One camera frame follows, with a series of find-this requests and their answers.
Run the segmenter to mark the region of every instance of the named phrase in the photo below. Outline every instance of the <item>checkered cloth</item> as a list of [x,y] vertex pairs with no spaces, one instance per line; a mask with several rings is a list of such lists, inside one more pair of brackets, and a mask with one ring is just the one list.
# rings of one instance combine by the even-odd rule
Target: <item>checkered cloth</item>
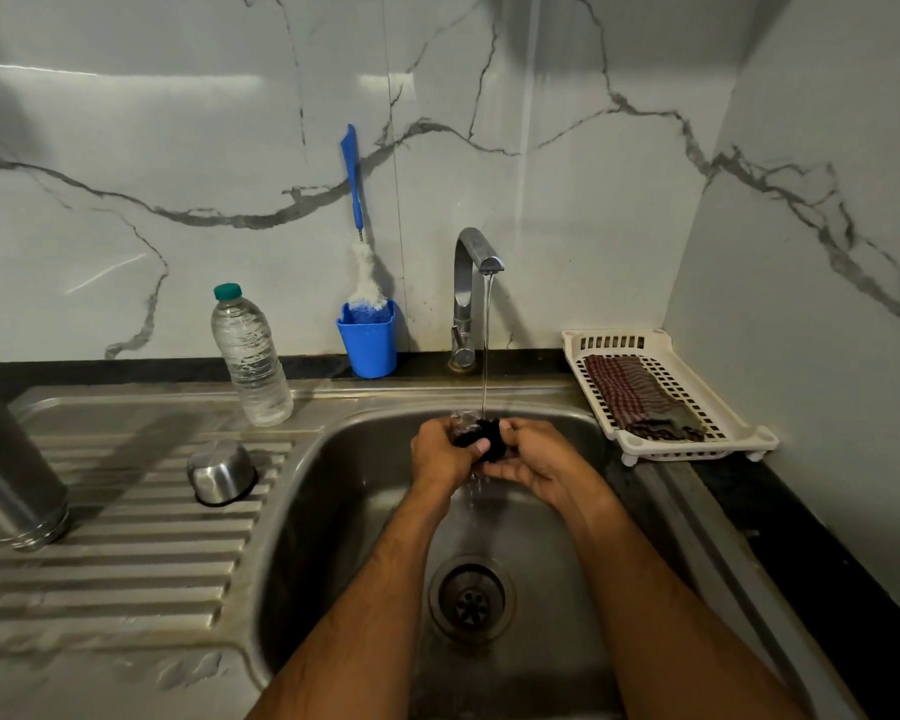
[[639,356],[587,356],[583,363],[621,429],[649,440],[704,441],[696,414],[663,390]]

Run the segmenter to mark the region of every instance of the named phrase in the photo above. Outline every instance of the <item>sink drain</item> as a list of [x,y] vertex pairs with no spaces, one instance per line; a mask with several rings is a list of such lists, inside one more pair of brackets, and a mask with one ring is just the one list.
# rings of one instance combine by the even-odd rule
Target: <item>sink drain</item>
[[430,581],[430,614],[451,640],[490,642],[507,629],[515,610],[514,582],[492,558],[452,558]]

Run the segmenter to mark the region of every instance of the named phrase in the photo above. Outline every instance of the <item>hand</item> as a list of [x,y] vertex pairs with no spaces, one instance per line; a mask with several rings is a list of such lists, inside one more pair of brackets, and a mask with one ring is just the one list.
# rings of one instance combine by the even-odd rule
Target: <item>hand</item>
[[491,447],[489,439],[477,439],[469,447],[455,447],[447,435],[452,420],[449,416],[430,419],[410,440],[413,461],[413,486],[449,500],[468,478],[473,463]]
[[549,421],[512,417],[500,420],[500,436],[515,454],[485,462],[484,475],[520,483],[547,505],[563,513],[580,487],[600,493],[606,488],[596,471]]

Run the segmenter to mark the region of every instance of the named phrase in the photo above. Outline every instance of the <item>water stream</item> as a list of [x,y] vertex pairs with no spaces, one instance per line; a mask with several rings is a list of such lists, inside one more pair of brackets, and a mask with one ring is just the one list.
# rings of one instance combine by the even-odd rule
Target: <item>water stream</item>
[[491,348],[491,290],[493,289],[493,273],[483,276],[483,402],[480,418],[487,418],[487,375]]

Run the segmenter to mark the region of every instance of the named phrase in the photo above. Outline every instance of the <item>blue cup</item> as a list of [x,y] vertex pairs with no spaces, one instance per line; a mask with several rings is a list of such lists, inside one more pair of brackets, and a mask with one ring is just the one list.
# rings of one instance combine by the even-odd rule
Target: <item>blue cup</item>
[[392,300],[386,302],[384,313],[389,317],[379,323],[355,322],[350,306],[343,303],[336,319],[339,337],[350,357],[350,367],[355,375],[364,379],[379,379],[396,369],[396,305]]

